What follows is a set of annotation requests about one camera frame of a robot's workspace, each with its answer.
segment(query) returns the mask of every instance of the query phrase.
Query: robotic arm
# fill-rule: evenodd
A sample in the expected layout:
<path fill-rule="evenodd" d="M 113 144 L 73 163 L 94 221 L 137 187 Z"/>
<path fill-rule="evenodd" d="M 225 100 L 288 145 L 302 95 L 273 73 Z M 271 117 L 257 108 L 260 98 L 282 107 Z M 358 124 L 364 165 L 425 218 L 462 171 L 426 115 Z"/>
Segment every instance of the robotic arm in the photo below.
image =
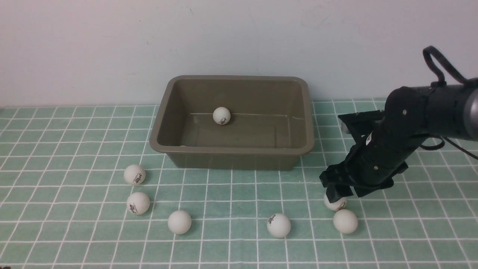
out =
<path fill-rule="evenodd" d="M 448 138 L 478 141 L 478 78 L 464 78 L 432 46 L 425 48 L 423 55 L 438 81 L 426 87 L 394 90 L 384 111 L 339 116 L 356 144 L 344 161 L 320 175 L 330 202 L 352 196 L 351 188 L 363 197 L 392 187 L 392 177 L 408 168 L 405 160 L 418 147 L 436 150 L 445 145 L 444 140 L 457 146 Z M 431 56 L 461 84 L 447 85 Z M 428 138 L 440 138 L 442 142 L 423 146 Z"/>

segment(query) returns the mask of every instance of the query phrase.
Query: plastic tub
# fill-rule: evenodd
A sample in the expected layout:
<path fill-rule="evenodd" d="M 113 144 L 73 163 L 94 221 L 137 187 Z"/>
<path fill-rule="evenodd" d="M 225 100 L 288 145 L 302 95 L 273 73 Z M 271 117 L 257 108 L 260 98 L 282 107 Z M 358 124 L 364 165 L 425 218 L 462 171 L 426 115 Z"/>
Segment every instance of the plastic tub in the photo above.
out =
<path fill-rule="evenodd" d="M 226 125 L 212 117 L 221 106 Z M 150 146 L 179 168 L 291 170 L 314 147 L 313 128 L 300 78 L 180 76 L 167 85 Z"/>

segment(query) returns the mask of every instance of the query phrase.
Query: white ping pong ball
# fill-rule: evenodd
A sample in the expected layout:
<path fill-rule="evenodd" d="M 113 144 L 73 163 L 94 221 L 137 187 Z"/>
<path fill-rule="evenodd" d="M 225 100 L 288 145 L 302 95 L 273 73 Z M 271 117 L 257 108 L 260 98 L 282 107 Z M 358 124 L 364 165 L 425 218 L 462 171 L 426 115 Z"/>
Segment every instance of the white ping pong ball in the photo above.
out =
<path fill-rule="evenodd" d="M 141 215 L 148 211 L 150 199 L 144 192 L 135 192 L 128 197 L 126 205 L 129 212 Z"/>
<path fill-rule="evenodd" d="M 291 221 L 282 213 L 276 213 L 267 220 L 267 231 L 273 237 L 284 237 L 289 234 L 290 230 Z"/>
<path fill-rule="evenodd" d="M 191 216 L 184 210 L 174 211 L 168 218 L 168 228 L 177 235 L 182 235 L 191 228 Z"/>
<path fill-rule="evenodd" d="M 337 202 L 329 202 L 328 198 L 327 198 L 327 194 L 324 194 L 324 204 L 326 205 L 326 207 L 332 211 L 339 211 L 341 209 L 343 209 L 345 207 L 345 205 L 347 204 L 347 198 L 346 197 L 342 197 L 340 198 L 340 200 L 338 200 Z"/>
<path fill-rule="evenodd" d="M 141 165 L 132 164 L 124 169 L 123 176 L 128 184 L 139 185 L 144 181 L 146 171 Z"/>
<path fill-rule="evenodd" d="M 231 112 L 225 107 L 218 107 L 212 113 L 212 118 L 219 125 L 225 125 L 231 119 Z"/>
<path fill-rule="evenodd" d="M 359 221 L 355 214 L 348 210 L 342 209 L 335 213 L 334 215 L 334 226 L 342 234 L 351 234 L 353 233 L 359 225 Z"/>

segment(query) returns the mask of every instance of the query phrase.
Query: green tiled floor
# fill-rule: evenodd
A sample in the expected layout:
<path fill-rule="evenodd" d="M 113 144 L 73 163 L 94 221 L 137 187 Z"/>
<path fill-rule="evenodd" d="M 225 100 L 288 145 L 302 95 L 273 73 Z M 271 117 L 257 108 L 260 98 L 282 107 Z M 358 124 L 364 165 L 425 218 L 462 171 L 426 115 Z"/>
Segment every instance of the green tiled floor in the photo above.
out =
<path fill-rule="evenodd" d="M 280 173 L 176 168 L 147 142 L 158 106 L 0 110 L 0 267 L 478 268 L 478 162 L 449 145 L 413 153 L 392 189 L 350 199 L 355 233 L 333 227 L 318 176 L 354 145 L 337 114 L 384 102 L 314 102 L 314 150 Z M 136 187 L 122 177 L 133 163 L 147 170 Z M 126 211 L 133 191 L 152 200 L 144 215 Z M 193 224 L 175 236 L 178 208 Z M 267 232 L 276 212 L 291 218 L 286 240 Z"/>

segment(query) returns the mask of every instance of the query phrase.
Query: white wall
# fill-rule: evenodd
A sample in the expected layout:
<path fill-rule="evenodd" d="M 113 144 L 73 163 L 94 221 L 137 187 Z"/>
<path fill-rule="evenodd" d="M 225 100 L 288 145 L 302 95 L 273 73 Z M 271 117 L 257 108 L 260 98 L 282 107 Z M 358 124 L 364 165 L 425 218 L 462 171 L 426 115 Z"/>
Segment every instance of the white wall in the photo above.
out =
<path fill-rule="evenodd" d="M 0 0 L 0 106 L 159 103 L 183 74 L 386 97 L 434 79 L 428 45 L 478 76 L 477 28 L 476 0 Z"/>

